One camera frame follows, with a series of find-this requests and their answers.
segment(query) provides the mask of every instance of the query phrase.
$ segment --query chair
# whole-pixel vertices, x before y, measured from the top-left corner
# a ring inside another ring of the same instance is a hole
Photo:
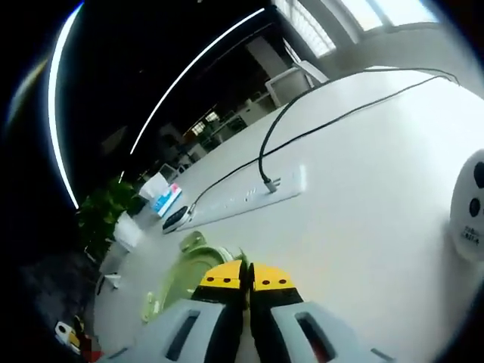
[[[327,81],[327,77],[307,60],[278,74],[265,83],[276,107],[291,102],[301,93]]]
[[[302,60],[295,64],[307,76],[311,77],[317,83],[325,83],[329,79],[315,66],[310,64],[307,60]]]

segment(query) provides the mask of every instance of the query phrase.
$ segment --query white camera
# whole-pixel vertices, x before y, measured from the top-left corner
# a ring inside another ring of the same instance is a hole
[[[450,229],[465,259],[484,261],[484,149],[467,160],[455,183]]]

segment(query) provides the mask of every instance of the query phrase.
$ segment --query green object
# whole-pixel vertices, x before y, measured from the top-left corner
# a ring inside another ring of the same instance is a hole
[[[180,243],[181,255],[163,279],[160,293],[154,298],[148,293],[141,320],[152,321],[165,309],[180,299],[190,299],[206,272],[217,265],[234,259],[247,260],[241,251],[233,256],[223,247],[210,247],[199,231],[189,234]]]
[[[126,211],[132,216],[143,205],[144,201],[133,186],[124,181],[119,182],[117,178],[110,180],[105,188],[96,189],[76,213],[81,248],[97,261],[102,261],[121,213]]]

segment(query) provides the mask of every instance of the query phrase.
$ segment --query electrical outlet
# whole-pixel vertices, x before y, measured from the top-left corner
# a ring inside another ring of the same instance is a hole
[[[199,225],[206,225],[263,208],[296,197],[306,190],[306,168],[304,165],[285,169],[275,175],[278,175],[274,179],[274,183],[278,187],[276,192],[269,193],[257,174],[256,181],[250,188],[244,188],[241,185],[239,188],[243,189],[234,191],[230,196],[215,196],[210,199],[207,198],[205,201],[202,200],[202,203],[198,203],[195,207],[191,219],[177,230],[182,231]]]

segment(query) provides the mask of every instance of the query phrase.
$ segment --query window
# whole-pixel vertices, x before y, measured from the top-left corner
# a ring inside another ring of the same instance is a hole
[[[436,23],[436,17],[418,0],[375,0],[393,25]]]
[[[275,0],[275,5],[294,26],[316,57],[335,49],[334,43],[318,21],[297,0]]]
[[[284,48],[286,49],[286,52],[289,54],[289,56],[292,58],[294,63],[299,63],[301,61],[301,58],[299,58],[299,55],[292,49],[292,47],[289,45],[286,39],[282,39],[284,42]]]
[[[209,122],[212,123],[213,121],[218,121],[219,115],[217,115],[215,112],[211,112],[208,115],[206,115],[205,119]]]
[[[348,8],[349,12],[353,14],[364,31],[383,25],[381,19],[368,4],[367,0],[341,0],[341,2]]]
[[[436,22],[436,17],[419,0],[340,0],[364,31],[383,25],[393,26]]]
[[[203,123],[203,121],[200,121],[199,123],[195,124],[194,127],[191,128],[191,131],[195,135],[199,135],[202,133],[203,129],[205,129],[205,124]]]

